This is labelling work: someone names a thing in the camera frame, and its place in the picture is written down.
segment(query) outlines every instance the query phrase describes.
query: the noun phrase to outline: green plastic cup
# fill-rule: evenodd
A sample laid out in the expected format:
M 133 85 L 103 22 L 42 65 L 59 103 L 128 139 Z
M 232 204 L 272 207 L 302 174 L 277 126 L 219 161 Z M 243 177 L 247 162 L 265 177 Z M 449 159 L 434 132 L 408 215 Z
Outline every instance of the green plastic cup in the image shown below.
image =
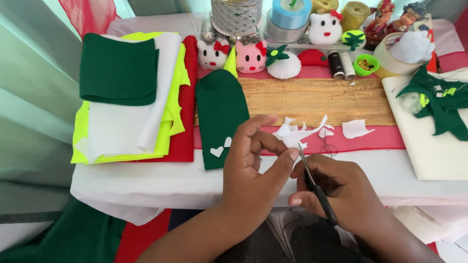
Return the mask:
M 358 61 L 360 61 L 361 59 L 365 59 L 367 61 L 367 64 L 368 65 L 373 65 L 374 68 L 372 70 L 365 70 L 365 69 L 359 67 Z M 369 76 L 370 74 L 376 72 L 380 67 L 380 63 L 374 56 L 368 55 L 368 54 L 362 54 L 362 55 L 359 55 L 356 58 L 356 61 L 354 61 L 354 64 L 352 66 L 354 67 L 354 71 L 356 71 L 357 76 L 366 77 L 366 76 Z

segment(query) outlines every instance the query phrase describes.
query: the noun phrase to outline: right hand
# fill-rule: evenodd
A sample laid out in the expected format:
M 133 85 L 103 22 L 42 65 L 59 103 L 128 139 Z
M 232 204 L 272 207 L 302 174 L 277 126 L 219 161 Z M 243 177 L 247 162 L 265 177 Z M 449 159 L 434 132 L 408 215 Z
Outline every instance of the right hand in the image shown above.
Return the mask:
M 338 225 L 357 235 L 365 235 L 390 215 L 380 202 L 369 179 L 358 164 L 337 161 L 321 154 L 306 158 L 316 184 L 328 195 Z M 294 167 L 291 178 L 297 178 L 297 193 L 289 197 L 291 206 L 301 206 L 327 218 L 317 196 L 307 190 L 304 179 L 304 163 Z

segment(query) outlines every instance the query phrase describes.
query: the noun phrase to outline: blue ribbon roll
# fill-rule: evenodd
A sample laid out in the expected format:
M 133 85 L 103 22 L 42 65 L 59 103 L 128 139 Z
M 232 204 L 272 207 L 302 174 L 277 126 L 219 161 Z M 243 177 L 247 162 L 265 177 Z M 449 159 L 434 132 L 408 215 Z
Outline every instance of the blue ribbon roll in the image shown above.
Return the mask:
M 289 6 L 292 0 L 273 0 L 271 7 L 271 21 L 284 29 L 298 29 L 309 18 L 312 9 L 311 0 L 297 0 L 294 7 Z

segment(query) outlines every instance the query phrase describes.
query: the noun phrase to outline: dark green felt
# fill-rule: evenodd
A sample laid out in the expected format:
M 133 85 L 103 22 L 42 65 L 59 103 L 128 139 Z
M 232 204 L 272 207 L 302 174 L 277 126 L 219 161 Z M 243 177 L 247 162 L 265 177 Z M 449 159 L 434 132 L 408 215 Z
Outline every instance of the dark green felt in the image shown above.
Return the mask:
M 226 138 L 232 138 L 237 127 L 250 118 L 244 92 L 229 71 L 218 69 L 198 81 L 195 95 L 205 170 L 222 168 L 229 148 L 219 158 L 210 149 L 224 146 Z
M 442 93 L 450 88 L 456 88 L 457 91 L 453 95 L 437 97 L 437 93 L 440 92 L 434 88 L 437 85 L 442 88 Z M 434 135 L 451 132 L 459 140 L 468 141 L 468 129 L 458 113 L 458 109 L 468 108 L 468 83 L 437 79 L 429 75 L 426 67 L 422 66 L 409 85 L 396 97 L 408 92 L 417 92 L 429 98 L 429 104 L 415 116 L 417 118 L 433 116 L 436 128 Z
M 83 38 L 80 98 L 143 106 L 156 99 L 159 50 L 154 40 L 128 43 L 88 33 Z
M 59 220 L 1 263 L 113 263 L 126 222 L 71 198 Z

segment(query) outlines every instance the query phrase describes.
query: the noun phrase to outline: cat face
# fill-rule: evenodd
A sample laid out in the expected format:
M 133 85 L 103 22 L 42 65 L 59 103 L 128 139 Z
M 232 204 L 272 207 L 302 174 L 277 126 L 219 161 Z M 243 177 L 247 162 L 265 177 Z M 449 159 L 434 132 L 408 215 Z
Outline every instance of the cat face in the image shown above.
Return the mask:
M 311 14 L 309 40 L 314 45 L 333 45 L 343 34 L 340 19 L 331 14 Z
M 257 73 L 265 68 L 266 63 L 266 41 L 258 43 L 249 43 L 244 45 L 242 42 L 235 43 L 237 52 L 235 65 L 237 70 L 242 73 Z
M 229 44 L 226 40 L 216 41 L 213 45 L 207 45 L 204 41 L 198 40 L 198 62 L 204 69 L 221 69 L 227 60 Z

